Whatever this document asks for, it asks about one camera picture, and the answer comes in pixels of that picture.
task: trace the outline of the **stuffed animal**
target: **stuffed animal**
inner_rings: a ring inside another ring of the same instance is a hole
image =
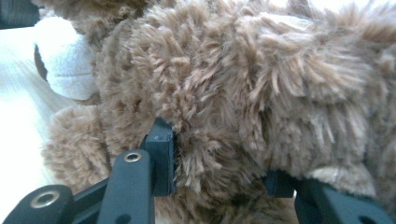
[[[156,117],[177,134],[170,223],[296,223],[282,170],[396,217],[396,7],[304,0],[39,0],[91,46],[101,102],[57,113],[43,155],[74,192],[109,176]]]

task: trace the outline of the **bear ear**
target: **bear ear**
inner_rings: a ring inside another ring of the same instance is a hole
[[[117,13],[122,7],[139,11],[147,4],[146,0],[32,0],[32,2],[53,9],[57,15],[67,20]]]

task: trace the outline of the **metal screw hole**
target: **metal screw hole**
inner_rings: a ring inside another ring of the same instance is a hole
[[[61,195],[57,190],[40,193],[33,198],[33,200],[30,202],[30,206],[33,208],[47,207],[58,200],[60,196]]]
[[[142,158],[142,155],[137,152],[131,152],[129,154],[126,154],[124,156],[124,160],[127,162],[134,162],[134,161],[139,161],[140,158]]]

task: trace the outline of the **black clamp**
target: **black clamp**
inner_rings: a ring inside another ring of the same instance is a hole
[[[394,224],[373,200],[345,194],[314,179],[297,180],[282,171],[264,179],[268,194],[291,198],[300,224]]]
[[[70,188],[37,189],[14,208],[5,224],[154,224],[154,197],[176,193],[175,135],[157,118],[140,149],[120,154],[110,178],[73,196]]]

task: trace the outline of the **brown plush fur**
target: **brown plush fur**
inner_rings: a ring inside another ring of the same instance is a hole
[[[396,217],[396,7],[41,2],[96,52],[102,103],[57,115],[44,150],[75,191],[161,116],[177,133],[178,193],[156,201],[158,217],[293,223],[290,202],[265,196],[269,169],[376,198]]]

